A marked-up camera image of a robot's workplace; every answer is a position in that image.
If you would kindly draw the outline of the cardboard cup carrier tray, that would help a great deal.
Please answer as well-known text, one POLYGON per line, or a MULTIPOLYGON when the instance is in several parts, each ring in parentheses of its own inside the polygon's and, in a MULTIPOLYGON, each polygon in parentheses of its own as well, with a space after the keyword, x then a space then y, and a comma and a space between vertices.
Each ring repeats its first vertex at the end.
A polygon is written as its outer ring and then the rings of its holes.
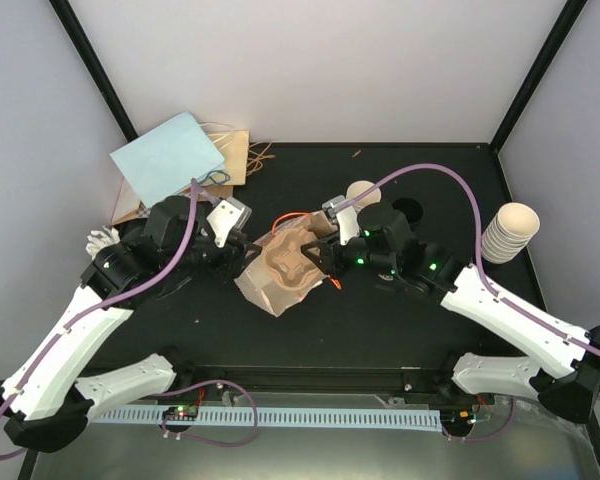
POLYGON ((303 228, 291 227, 258 239, 266 281, 262 289, 271 301, 300 300, 325 279, 302 252, 305 233, 303 228))

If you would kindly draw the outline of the cream bear paper bag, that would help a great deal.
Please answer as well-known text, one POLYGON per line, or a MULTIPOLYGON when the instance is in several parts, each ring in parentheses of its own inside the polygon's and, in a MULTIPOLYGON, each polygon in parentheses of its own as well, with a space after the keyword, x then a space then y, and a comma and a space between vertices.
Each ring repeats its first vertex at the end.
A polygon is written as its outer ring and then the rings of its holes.
POLYGON ((339 280, 324 274, 301 252, 303 245, 335 231, 322 212, 280 216, 271 231, 256 241, 262 248, 260 254, 235 279, 240 292, 254 305, 279 317, 326 279, 341 289, 339 280))

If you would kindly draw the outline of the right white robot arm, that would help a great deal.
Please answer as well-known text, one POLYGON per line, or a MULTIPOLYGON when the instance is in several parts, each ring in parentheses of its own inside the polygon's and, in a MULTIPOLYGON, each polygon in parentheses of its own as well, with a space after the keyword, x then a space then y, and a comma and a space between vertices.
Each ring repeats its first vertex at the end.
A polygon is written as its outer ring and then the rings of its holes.
POLYGON ((405 215, 385 202, 360 212, 323 210, 334 233, 302 245, 302 254, 324 274, 353 267, 389 276, 389 288, 468 318, 516 347, 518 357, 465 353, 434 379, 437 396, 459 402, 467 394, 499 394, 539 402, 552 414, 586 423, 600 393, 600 326, 590 330, 534 307, 475 264, 446 247, 415 237, 405 215))

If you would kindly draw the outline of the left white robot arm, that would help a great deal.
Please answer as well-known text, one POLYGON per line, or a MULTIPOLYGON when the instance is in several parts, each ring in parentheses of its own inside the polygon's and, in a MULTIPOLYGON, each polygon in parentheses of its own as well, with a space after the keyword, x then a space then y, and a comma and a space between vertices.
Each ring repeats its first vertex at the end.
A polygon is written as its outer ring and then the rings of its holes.
POLYGON ((198 204, 170 196, 145 219, 88 235, 91 261, 66 310, 29 359, 0 380, 0 430, 16 453, 59 451, 95 419, 146 397, 182 399, 229 386, 199 376, 173 345, 105 373, 84 370, 141 306, 174 293, 200 269, 238 276, 260 252, 243 233, 250 215, 232 197, 198 204))

